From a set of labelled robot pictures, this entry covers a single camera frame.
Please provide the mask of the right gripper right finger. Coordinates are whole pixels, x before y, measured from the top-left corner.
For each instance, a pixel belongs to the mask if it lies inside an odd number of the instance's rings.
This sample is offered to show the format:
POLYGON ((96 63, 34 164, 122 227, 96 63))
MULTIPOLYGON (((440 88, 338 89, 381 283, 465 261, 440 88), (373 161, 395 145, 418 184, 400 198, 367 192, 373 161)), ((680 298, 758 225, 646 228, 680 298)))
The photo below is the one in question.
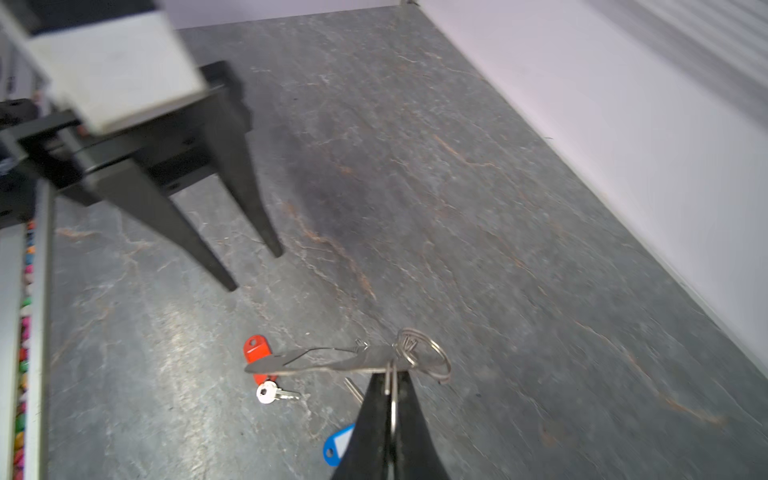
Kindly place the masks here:
POLYGON ((448 480, 448 472, 432 442, 409 372, 397 374, 394 430, 394 478, 448 480))

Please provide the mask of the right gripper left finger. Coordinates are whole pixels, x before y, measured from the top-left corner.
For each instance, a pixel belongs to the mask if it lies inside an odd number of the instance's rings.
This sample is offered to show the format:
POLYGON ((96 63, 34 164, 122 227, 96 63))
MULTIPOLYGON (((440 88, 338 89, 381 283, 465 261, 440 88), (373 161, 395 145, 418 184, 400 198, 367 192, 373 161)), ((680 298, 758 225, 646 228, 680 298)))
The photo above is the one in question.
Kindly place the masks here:
POLYGON ((390 401, 385 394, 385 380, 383 373, 372 375, 350 442, 332 475, 333 480, 388 478, 390 401))

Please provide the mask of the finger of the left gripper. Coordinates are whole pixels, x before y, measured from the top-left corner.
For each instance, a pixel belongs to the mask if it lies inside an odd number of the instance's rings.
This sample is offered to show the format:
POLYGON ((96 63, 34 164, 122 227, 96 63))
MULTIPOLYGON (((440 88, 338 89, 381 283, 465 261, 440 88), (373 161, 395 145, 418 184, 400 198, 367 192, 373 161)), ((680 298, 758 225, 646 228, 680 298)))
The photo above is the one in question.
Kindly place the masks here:
POLYGON ((238 285, 187 217, 133 159, 89 174, 89 189, 184 250, 228 291, 238 285))
POLYGON ((218 175, 264 245, 279 258, 283 245, 264 207, 242 122, 225 101, 205 101, 205 109, 205 135, 218 175))

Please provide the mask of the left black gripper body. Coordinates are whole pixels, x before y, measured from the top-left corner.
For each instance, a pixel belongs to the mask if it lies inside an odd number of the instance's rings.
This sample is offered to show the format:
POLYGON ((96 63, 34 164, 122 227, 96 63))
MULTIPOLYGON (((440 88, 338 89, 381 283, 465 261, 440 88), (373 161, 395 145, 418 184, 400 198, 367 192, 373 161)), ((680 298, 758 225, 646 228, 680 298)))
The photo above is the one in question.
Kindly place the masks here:
POLYGON ((218 175, 206 139, 205 101, 225 101, 245 131, 252 115, 242 81, 226 61, 200 69, 208 95, 187 107, 118 133, 93 136, 70 110, 43 117, 30 99, 1 104, 1 225, 34 217, 36 183, 48 180, 60 193, 90 206, 102 201, 89 189, 89 174, 133 159, 166 196, 218 175))

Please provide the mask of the metal keyring with shoe plate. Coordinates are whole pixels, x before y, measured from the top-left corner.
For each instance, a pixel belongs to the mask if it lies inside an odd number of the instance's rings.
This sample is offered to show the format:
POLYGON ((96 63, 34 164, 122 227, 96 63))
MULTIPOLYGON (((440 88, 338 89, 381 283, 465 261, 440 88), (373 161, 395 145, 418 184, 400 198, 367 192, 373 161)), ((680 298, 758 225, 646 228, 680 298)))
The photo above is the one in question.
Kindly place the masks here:
POLYGON ((339 352, 350 355, 339 361, 312 363, 306 366, 295 364, 299 358, 313 350, 308 347, 273 353, 263 337, 251 337, 244 346, 247 361, 245 371, 253 375, 259 385, 259 401, 269 404, 278 399, 298 397, 296 393, 284 391, 276 386, 274 379, 280 375, 310 371, 387 375, 389 367, 393 366, 397 372, 418 370, 444 383, 450 379, 452 372, 451 362, 442 347, 423 332, 413 328, 400 330, 391 345, 370 345, 360 340, 353 347, 339 347, 339 352))

